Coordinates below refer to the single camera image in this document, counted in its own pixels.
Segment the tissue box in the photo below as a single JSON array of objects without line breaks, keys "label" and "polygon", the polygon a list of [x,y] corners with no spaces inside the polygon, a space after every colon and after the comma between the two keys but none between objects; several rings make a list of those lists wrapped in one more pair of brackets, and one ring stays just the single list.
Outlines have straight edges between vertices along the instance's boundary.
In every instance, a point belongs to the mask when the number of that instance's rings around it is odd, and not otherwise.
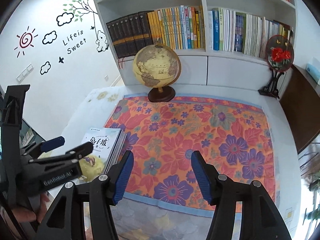
[{"label": "tissue box", "polygon": [[312,58],[311,64],[307,64],[306,71],[320,85],[320,62],[316,58]]}]

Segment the silver bolt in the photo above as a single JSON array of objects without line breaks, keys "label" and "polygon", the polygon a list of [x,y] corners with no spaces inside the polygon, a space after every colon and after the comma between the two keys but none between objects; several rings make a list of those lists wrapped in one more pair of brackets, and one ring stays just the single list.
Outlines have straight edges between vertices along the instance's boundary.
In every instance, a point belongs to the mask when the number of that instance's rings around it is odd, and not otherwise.
[{"label": "silver bolt", "polygon": [[220,174],[220,175],[218,176],[218,179],[220,179],[220,180],[227,180],[227,176],[224,175],[224,174]]},{"label": "silver bolt", "polygon": [[99,180],[104,181],[108,178],[108,176],[106,174],[102,174],[99,176]]},{"label": "silver bolt", "polygon": [[254,180],[254,181],[253,181],[253,185],[254,185],[255,187],[260,187],[260,186],[261,186],[261,182],[258,181],[258,180]]},{"label": "silver bolt", "polygon": [[71,181],[67,182],[65,185],[64,185],[66,188],[71,188],[73,187],[73,183]]}]

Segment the globe base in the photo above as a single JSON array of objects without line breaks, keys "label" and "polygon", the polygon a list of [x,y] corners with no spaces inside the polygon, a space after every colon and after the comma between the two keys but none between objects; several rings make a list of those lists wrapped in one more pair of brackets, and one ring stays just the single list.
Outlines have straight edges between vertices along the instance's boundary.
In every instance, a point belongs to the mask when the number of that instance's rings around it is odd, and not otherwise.
[{"label": "globe base", "polygon": [[162,87],[162,90],[163,92],[160,92],[158,88],[151,89],[148,94],[149,101],[153,103],[169,102],[176,95],[176,92],[172,87]]}]

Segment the red sun drawing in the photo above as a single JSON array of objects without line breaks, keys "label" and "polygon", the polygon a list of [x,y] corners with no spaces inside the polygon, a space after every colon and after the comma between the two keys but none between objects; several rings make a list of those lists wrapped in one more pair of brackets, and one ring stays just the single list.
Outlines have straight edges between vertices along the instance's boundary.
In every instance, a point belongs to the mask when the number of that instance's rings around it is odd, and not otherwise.
[{"label": "red sun drawing", "polygon": [[17,37],[20,39],[19,40],[19,47],[22,48],[22,49],[25,49],[26,47],[28,46],[31,46],[31,47],[34,47],[31,42],[33,40],[33,38],[35,38],[37,35],[33,36],[33,32],[35,31],[35,29],[33,29],[33,31],[31,33],[28,33],[28,32],[24,32],[21,36],[17,35]]}]

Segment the red flower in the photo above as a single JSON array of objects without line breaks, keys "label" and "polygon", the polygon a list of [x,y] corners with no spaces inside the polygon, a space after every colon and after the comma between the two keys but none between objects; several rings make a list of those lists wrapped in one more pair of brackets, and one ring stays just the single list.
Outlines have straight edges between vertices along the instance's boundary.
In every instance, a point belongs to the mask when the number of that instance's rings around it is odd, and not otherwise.
[{"label": "red flower", "polygon": [[283,52],[283,56],[284,56],[285,59],[290,59],[290,58],[291,58],[291,53],[290,53],[290,51],[285,50],[285,51]]},{"label": "red flower", "polygon": [[281,62],[284,59],[284,53],[281,48],[273,48],[271,59],[275,62]]}]

